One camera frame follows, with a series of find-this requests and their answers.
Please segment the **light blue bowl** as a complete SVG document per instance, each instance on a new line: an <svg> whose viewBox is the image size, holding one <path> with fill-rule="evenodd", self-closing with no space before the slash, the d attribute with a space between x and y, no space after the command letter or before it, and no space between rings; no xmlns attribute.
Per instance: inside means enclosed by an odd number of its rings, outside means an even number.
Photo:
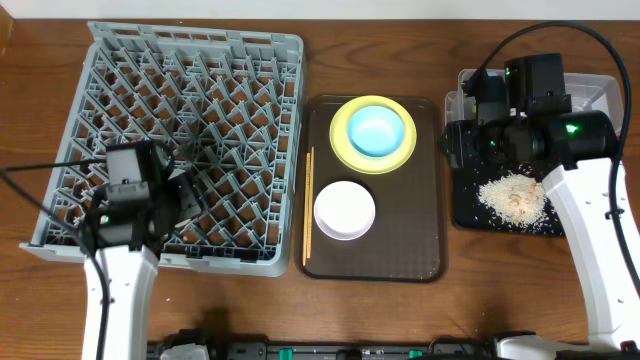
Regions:
<svg viewBox="0 0 640 360"><path fill-rule="evenodd" d="M385 157L404 142L405 125L401 117L384 106L366 106L356 111L347 125L351 145L368 157Z"/></svg>

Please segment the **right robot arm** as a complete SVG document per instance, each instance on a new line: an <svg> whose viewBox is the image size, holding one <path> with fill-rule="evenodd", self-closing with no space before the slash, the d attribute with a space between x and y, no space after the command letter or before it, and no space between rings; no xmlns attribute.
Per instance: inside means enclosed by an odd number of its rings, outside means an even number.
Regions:
<svg viewBox="0 0 640 360"><path fill-rule="evenodd" d="M585 345L533 334L496 340L499 359L636 359L639 231L626 201L620 142L601 111L506 117L446 125L442 152L454 168L491 160L538 165L569 243L588 317Z"/></svg>

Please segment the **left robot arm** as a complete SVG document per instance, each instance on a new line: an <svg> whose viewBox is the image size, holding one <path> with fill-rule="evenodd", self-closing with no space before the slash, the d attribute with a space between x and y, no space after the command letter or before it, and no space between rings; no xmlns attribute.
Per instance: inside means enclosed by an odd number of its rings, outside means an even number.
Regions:
<svg viewBox="0 0 640 360"><path fill-rule="evenodd" d="M87 283L84 359L143 359L160 245L201 210L190 177L106 184L80 226Z"/></svg>

